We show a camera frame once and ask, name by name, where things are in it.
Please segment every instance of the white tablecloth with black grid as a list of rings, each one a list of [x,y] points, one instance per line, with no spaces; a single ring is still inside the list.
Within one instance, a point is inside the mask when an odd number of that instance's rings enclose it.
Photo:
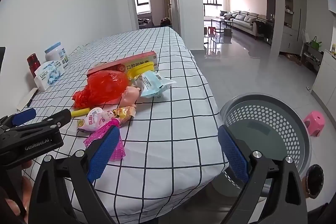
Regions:
[[[117,34],[78,47],[69,57],[65,74],[31,104],[37,112],[32,122],[64,108],[72,110],[72,95],[87,84],[89,68],[151,50],[157,53],[160,74],[177,83],[158,98],[137,101],[136,116],[120,129],[126,156],[110,161],[94,182],[116,223],[139,223],[163,215],[228,167],[217,139],[222,124],[217,105],[182,38],[162,27]],[[101,107],[117,106],[107,102]],[[88,135],[77,131],[77,119],[61,128],[64,145],[48,154],[58,159],[85,148]],[[24,170],[32,181],[43,157]],[[85,222],[71,181],[66,183],[78,220]]]

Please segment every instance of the white container with blue lid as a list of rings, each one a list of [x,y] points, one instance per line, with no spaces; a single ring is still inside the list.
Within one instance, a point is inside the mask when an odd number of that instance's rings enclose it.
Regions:
[[[61,42],[55,43],[44,52],[46,61],[58,60],[62,63],[63,67],[65,67],[69,62],[65,49],[62,47]]]

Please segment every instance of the red stool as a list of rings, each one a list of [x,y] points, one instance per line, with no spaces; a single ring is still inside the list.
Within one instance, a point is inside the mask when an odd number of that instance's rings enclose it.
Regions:
[[[208,35],[216,35],[216,27],[208,27]]]
[[[308,129],[309,135],[313,137],[318,137],[321,134],[325,124],[322,113],[318,111],[310,112],[303,122]]]

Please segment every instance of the green handbag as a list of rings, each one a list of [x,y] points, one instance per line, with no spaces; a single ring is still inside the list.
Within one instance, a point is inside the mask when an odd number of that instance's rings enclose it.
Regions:
[[[316,42],[317,37],[314,37],[314,39],[310,42],[310,46],[315,49],[315,50],[319,50],[320,44],[322,43],[322,41],[320,42]]]

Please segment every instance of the cardboard box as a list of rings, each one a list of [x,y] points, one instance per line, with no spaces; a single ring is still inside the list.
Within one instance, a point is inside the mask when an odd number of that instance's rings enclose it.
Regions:
[[[127,73],[127,70],[147,62],[154,63],[155,71],[159,69],[156,53],[154,51],[151,51],[108,62],[106,64],[98,65],[92,69],[89,69],[86,75],[87,77],[89,77],[91,74],[94,74],[95,72],[100,70],[116,70]]]

